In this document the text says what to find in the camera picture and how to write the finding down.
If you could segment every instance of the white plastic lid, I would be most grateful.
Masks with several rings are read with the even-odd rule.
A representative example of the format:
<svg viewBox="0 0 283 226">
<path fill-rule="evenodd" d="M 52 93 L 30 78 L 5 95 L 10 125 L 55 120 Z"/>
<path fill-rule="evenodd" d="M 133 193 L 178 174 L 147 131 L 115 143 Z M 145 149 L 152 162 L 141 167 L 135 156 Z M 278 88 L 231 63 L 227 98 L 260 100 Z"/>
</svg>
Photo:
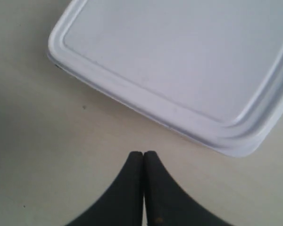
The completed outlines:
<svg viewBox="0 0 283 226">
<path fill-rule="evenodd" d="M 283 112 L 283 0 L 73 0 L 49 53 L 227 155 L 254 151 Z"/>
</svg>

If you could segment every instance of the floor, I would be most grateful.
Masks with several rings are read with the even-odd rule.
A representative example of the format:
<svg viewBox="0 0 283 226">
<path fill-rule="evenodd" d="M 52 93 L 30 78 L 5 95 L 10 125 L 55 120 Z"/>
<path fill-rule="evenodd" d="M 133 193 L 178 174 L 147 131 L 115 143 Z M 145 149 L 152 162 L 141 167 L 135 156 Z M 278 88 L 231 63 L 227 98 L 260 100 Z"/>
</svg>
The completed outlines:
<svg viewBox="0 0 283 226">
<path fill-rule="evenodd" d="M 48 35 L 68 3 L 0 1 L 0 226 L 66 224 L 132 150 L 156 150 L 182 188 L 224 220 L 283 226 L 283 116 L 245 158 L 148 120 L 47 59 Z"/>
</svg>

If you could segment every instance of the white tray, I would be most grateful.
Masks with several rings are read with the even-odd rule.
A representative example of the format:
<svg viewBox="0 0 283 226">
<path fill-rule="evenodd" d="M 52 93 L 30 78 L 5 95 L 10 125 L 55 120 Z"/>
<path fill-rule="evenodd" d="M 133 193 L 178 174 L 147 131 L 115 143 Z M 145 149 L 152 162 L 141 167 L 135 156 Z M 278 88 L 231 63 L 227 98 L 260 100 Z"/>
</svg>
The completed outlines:
<svg viewBox="0 0 283 226">
<path fill-rule="evenodd" d="M 73 0 L 49 56 L 230 156 L 253 152 L 283 113 L 283 0 Z"/>
</svg>

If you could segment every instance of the plastic container lid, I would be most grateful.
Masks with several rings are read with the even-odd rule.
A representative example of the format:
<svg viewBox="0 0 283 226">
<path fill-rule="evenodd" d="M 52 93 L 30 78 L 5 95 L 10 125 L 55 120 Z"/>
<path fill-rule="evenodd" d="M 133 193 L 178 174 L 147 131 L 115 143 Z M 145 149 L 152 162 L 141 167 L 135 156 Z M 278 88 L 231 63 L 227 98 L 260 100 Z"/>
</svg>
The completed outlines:
<svg viewBox="0 0 283 226">
<path fill-rule="evenodd" d="M 283 1 L 73 0 L 49 56 L 230 156 L 253 152 L 283 113 Z"/>
</svg>

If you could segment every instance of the beige floor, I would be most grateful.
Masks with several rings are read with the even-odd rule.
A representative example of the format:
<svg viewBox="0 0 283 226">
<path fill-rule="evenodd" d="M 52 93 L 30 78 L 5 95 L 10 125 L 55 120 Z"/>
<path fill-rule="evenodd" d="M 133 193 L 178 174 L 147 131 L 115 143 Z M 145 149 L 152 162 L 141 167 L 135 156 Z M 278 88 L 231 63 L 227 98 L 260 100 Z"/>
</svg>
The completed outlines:
<svg viewBox="0 0 283 226">
<path fill-rule="evenodd" d="M 283 226 L 283 117 L 241 159 L 159 126 L 46 58 L 68 2 L 0 0 L 0 226 L 64 225 L 103 193 L 131 150 L 149 149 L 218 216 Z"/>
</svg>

